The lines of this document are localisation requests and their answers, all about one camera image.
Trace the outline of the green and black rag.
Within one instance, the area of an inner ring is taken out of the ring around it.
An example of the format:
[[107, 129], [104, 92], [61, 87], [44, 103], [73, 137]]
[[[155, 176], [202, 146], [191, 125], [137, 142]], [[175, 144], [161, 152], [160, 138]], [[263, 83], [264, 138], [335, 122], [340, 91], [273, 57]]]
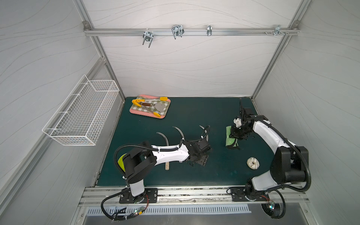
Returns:
[[226, 148], [230, 150], [239, 150], [238, 139], [233, 138], [232, 130], [236, 128], [235, 125], [226, 127]]

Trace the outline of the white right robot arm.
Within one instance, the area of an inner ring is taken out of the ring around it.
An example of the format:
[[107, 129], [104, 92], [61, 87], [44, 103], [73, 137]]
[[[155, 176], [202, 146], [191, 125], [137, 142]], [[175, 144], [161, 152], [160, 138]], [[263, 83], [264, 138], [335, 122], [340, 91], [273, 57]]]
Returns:
[[258, 134], [273, 152], [269, 171], [251, 178], [245, 185], [244, 194], [254, 197], [261, 192], [289, 188], [305, 192], [311, 187], [308, 150], [285, 138], [263, 115], [255, 115], [251, 108], [239, 109], [239, 116], [226, 128], [226, 147], [239, 149], [239, 141], [251, 134]]

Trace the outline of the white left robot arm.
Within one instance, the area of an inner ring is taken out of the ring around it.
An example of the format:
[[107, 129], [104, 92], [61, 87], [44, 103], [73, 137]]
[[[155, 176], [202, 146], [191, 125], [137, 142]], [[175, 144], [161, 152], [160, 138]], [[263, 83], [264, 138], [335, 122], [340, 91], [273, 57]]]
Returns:
[[144, 179], [155, 166], [173, 161], [205, 166], [211, 151], [212, 147], [205, 138], [195, 141], [181, 139], [179, 144], [171, 146], [156, 146], [146, 141], [119, 147], [113, 160], [131, 195], [138, 197], [144, 195]]

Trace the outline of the white frosted donut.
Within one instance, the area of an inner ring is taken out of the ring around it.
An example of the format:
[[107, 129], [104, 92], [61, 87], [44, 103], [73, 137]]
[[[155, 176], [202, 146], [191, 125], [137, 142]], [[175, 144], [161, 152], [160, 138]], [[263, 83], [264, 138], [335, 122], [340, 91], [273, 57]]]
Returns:
[[260, 167], [260, 163], [259, 163], [258, 159], [256, 159], [255, 157], [248, 158], [247, 165], [252, 170], [257, 170]]

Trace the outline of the lime green bowl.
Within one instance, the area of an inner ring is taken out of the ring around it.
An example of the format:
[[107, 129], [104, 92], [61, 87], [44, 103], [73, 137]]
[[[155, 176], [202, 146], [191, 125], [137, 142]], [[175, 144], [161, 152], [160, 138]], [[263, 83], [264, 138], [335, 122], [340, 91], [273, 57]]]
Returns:
[[126, 153], [123, 154], [119, 159], [118, 159], [118, 165], [120, 167], [120, 169], [125, 172], [125, 166], [124, 166], [124, 162], [123, 162], [123, 158], [126, 156]]

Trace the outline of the yellow-tipped steel tongs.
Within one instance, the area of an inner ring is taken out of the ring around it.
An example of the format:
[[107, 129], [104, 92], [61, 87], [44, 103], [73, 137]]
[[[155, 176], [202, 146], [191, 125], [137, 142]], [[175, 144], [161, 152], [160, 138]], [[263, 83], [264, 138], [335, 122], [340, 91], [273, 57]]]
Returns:
[[163, 103], [163, 102], [167, 102], [168, 97], [159, 97], [159, 98], [153, 98], [153, 99], [134, 99], [132, 100], [132, 104], [140, 107], [140, 108], [144, 108], [146, 111], [152, 113], [154, 116], [160, 118], [161, 115], [157, 112], [152, 110], [153, 107], [155, 107], [155, 105], [157, 103]]

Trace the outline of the small metal hook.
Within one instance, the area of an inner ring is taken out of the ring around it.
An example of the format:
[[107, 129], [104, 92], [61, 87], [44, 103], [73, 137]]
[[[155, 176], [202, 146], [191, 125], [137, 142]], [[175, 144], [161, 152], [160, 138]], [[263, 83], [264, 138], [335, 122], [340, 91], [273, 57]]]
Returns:
[[212, 26], [208, 25], [207, 26], [207, 36], [210, 37], [212, 35]]

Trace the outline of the middle metal hook clamp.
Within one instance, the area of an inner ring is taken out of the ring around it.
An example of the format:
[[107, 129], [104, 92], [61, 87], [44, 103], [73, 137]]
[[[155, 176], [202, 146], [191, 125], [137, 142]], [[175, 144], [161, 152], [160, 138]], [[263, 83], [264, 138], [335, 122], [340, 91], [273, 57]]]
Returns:
[[181, 24], [175, 25], [171, 28], [171, 31], [172, 31], [172, 35], [173, 35], [174, 39], [176, 39], [177, 37], [182, 37], [184, 34], [183, 25], [181, 25]]

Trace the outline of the metal hook clamp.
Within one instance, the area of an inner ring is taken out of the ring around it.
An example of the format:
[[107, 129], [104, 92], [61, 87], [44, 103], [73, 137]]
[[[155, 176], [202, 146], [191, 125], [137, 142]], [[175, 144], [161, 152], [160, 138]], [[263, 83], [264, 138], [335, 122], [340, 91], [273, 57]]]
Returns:
[[183, 25], [181, 25], [181, 24], [175, 25], [171, 28], [171, 31], [172, 31], [172, 35], [173, 35], [174, 39], [176, 39], [177, 37], [182, 37], [184, 34]]
[[145, 31], [145, 32], [143, 33], [142, 38], [143, 38], [142, 45], [144, 45], [145, 42], [148, 42], [148, 48], [150, 48], [150, 46], [151, 46], [151, 44], [152, 44], [152, 41], [153, 41], [153, 38], [154, 38], [153, 33], [150, 32], [150, 31]]

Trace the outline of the left metal hook clamp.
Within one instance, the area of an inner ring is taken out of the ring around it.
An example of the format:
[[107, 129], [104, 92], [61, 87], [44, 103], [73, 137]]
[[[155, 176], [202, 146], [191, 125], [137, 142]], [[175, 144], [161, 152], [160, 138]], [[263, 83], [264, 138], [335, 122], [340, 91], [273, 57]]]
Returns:
[[148, 48], [150, 48], [150, 46], [151, 46], [151, 44], [152, 44], [152, 41], [153, 41], [153, 38], [154, 38], [153, 33], [150, 32], [150, 31], [145, 31], [145, 32], [143, 33], [142, 38], [143, 38], [142, 45], [144, 45], [145, 42], [148, 42]]

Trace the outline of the wooden-handled steel spatula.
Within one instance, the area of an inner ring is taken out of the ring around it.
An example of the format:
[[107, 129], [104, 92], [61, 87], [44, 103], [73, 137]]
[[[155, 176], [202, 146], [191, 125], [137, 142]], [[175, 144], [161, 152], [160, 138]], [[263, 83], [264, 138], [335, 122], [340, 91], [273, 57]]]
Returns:
[[167, 109], [167, 106], [164, 103], [159, 103], [159, 102], [156, 103], [140, 102], [140, 106], [161, 113], [165, 112]]

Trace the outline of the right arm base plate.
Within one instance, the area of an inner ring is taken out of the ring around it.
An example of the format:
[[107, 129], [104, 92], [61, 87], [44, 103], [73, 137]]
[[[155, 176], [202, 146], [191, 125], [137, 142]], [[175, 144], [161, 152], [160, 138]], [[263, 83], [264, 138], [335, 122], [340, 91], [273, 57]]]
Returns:
[[226, 193], [233, 202], [267, 202], [270, 199], [267, 192], [251, 191], [245, 187], [229, 187]]

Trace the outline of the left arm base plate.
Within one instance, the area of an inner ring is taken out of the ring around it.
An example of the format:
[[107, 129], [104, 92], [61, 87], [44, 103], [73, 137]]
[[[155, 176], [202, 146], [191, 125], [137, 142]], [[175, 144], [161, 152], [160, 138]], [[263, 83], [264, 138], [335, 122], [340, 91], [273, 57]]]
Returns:
[[156, 203], [158, 201], [157, 188], [145, 188], [145, 191], [138, 196], [133, 196], [130, 188], [126, 188], [125, 192], [120, 194], [119, 203]]

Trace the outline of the right metal hook bracket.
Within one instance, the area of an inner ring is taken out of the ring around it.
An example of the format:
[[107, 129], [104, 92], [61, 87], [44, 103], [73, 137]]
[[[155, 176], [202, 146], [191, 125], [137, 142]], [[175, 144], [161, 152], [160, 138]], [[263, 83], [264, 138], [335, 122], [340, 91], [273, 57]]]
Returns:
[[287, 36], [289, 35], [290, 33], [287, 32], [287, 31], [282, 31], [281, 30], [281, 26], [278, 25], [275, 27], [275, 29], [271, 32], [264, 32], [265, 35], [272, 35], [272, 36]]

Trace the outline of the aluminium top rail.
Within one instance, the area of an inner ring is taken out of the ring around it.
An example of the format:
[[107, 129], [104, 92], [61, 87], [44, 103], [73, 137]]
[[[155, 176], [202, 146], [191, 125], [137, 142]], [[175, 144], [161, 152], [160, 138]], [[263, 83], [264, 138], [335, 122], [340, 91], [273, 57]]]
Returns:
[[[212, 27], [211, 36], [266, 36], [264, 32], [272, 32], [275, 28], [215, 28]], [[298, 35], [301, 30], [291, 28], [281, 28], [284, 32], [289, 32], [289, 35]], [[170, 28], [148, 28], [148, 29], [91, 29], [84, 31], [86, 36], [139, 36], [141, 37], [145, 31], [150, 31], [155, 37], [157, 36], [172, 36]], [[207, 28], [184, 28], [184, 37], [186, 36], [204, 36], [207, 37]]]

